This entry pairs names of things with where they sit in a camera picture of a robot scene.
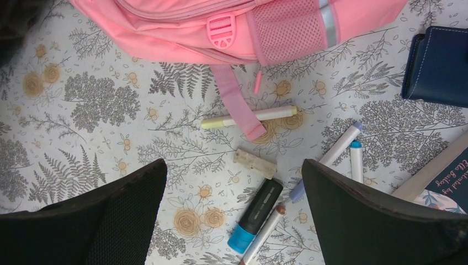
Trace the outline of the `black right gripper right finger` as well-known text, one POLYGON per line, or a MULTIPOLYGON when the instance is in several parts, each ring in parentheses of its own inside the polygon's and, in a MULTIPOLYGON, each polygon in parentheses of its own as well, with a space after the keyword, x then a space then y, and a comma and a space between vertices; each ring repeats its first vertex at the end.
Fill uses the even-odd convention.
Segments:
POLYGON ((466 264, 467 216, 395 198, 313 160, 302 179, 325 264, 466 264))

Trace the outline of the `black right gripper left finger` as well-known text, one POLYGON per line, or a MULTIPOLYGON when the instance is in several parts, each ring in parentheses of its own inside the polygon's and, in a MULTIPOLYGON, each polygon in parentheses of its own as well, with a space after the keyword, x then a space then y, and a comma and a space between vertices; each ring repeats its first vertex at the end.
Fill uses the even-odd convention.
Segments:
POLYGON ((167 181, 164 160, 38 211, 1 215, 2 264, 144 264, 167 181))

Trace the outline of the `Little Women book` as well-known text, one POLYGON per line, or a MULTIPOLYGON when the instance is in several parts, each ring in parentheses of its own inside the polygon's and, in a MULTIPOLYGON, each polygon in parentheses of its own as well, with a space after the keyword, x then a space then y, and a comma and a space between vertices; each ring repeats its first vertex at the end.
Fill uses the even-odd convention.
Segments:
POLYGON ((392 196, 438 210, 467 214, 467 133, 404 182, 392 196))

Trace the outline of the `navy blue wallet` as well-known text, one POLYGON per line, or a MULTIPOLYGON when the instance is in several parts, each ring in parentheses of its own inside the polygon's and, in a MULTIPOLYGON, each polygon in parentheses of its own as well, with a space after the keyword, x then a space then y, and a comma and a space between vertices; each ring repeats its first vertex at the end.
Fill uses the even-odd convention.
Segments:
POLYGON ((467 107, 467 29, 430 26, 413 37, 401 96, 467 107))

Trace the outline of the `pink student backpack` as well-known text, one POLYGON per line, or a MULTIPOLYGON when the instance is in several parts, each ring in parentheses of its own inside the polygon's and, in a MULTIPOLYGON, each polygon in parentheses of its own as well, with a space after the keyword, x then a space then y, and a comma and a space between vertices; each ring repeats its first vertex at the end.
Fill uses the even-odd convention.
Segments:
POLYGON ((73 1, 120 48, 142 59, 208 64, 221 99, 250 141, 266 130, 232 65, 275 65, 393 22, 405 1, 73 1))

